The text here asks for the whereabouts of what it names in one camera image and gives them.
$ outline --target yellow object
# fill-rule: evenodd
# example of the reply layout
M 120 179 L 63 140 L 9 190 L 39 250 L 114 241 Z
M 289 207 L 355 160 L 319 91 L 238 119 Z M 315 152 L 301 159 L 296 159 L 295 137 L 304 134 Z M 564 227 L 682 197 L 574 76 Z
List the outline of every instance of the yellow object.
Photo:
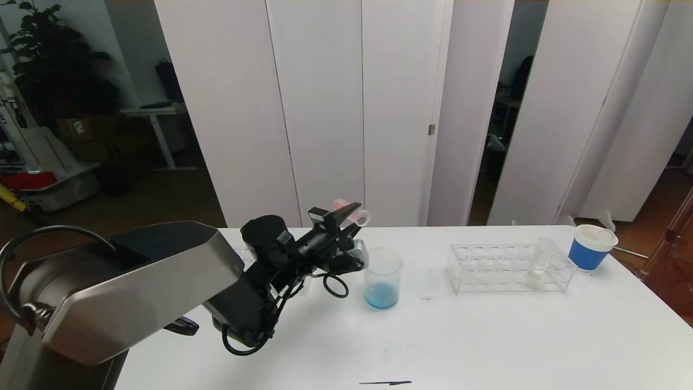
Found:
M 26 205 L 24 202 L 19 200 L 7 187 L 2 184 L 0 184 L 0 199 L 7 202 L 7 204 L 19 211 L 26 210 Z

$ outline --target test tube rack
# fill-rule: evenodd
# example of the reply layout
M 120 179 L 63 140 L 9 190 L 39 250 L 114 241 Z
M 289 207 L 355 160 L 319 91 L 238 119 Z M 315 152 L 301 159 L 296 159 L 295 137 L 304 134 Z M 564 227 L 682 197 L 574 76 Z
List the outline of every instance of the test tube rack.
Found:
M 446 273 L 453 291 L 455 294 L 565 293 L 575 273 L 575 264 L 552 244 L 550 261 L 546 269 L 541 270 L 543 277 L 537 282 L 537 272 L 532 269 L 535 248 L 536 244 L 451 245 Z

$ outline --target potted plant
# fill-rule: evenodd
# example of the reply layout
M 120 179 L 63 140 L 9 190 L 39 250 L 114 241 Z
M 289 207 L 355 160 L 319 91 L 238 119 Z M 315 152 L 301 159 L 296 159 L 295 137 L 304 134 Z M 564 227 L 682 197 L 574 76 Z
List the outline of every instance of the potted plant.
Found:
M 59 118 L 116 111 L 118 88 L 96 73 L 97 62 L 111 57 L 91 51 L 82 34 L 61 22 L 60 5 L 38 10 L 29 1 L 9 0 L 2 6 L 27 11 L 2 52 L 18 57 L 12 68 L 15 84 L 40 126 L 54 129 Z

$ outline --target glass beaker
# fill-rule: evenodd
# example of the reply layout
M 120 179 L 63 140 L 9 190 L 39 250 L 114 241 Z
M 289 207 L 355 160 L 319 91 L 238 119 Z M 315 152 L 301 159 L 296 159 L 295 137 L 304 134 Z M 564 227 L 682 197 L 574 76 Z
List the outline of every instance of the glass beaker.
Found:
M 368 306 L 376 310 L 387 310 L 399 300 L 402 256 L 388 248 L 368 250 L 369 264 L 364 270 L 363 296 Z

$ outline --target test tube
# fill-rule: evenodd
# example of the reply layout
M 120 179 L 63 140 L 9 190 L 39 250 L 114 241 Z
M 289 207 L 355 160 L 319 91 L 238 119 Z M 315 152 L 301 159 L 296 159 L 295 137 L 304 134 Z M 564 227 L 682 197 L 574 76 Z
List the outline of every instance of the test tube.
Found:
M 534 254 L 529 263 L 525 284 L 531 289 L 541 289 L 544 276 L 549 267 L 549 260 L 553 253 L 554 242 L 551 239 L 540 237 L 534 247 Z
M 334 202 L 332 202 L 332 208 L 334 210 L 339 210 L 340 208 L 350 204 L 351 202 L 347 202 L 344 199 L 335 199 Z M 354 222 L 356 225 L 365 228 L 368 226 L 368 223 L 371 221 L 371 213 L 363 209 L 362 207 L 359 207 L 356 209 L 355 212 L 351 213 L 349 215 L 348 219 L 351 222 Z

